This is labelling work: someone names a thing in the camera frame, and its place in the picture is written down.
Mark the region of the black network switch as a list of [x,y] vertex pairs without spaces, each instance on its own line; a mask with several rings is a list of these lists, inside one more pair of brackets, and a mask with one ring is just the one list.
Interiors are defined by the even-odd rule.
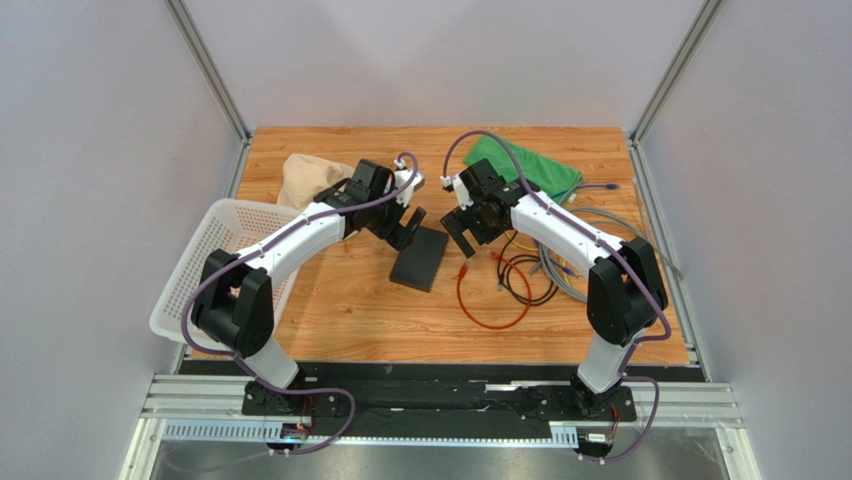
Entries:
[[392,283],[429,293],[441,264],[449,235],[443,230],[420,227],[412,243],[402,250],[392,267]]

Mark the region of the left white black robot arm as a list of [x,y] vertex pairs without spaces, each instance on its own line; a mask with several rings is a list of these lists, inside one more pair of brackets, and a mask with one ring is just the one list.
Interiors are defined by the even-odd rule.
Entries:
[[304,370],[274,337],[274,291],[307,260],[362,230],[397,251],[407,248],[425,212],[417,208],[407,224],[401,219],[424,181],[410,152],[390,167],[362,159],[271,236],[236,253],[213,251],[180,314],[183,339],[209,353],[192,337],[190,330],[199,329],[218,344],[216,354],[233,358],[286,412],[302,409],[322,392],[305,388]]

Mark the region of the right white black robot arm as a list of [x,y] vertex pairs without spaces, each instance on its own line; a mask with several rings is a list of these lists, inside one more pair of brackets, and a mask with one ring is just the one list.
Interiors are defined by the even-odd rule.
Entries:
[[441,223],[466,257],[474,253],[467,234],[484,245],[513,230],[567,260],[586,279],[594,335],[571,378],[567,403],[586,418],[609,410],[629,358],[668,306],[651,244],[592,227],[524,176],[506,180],[486,159],[443,174],[440,184],[458,203]]

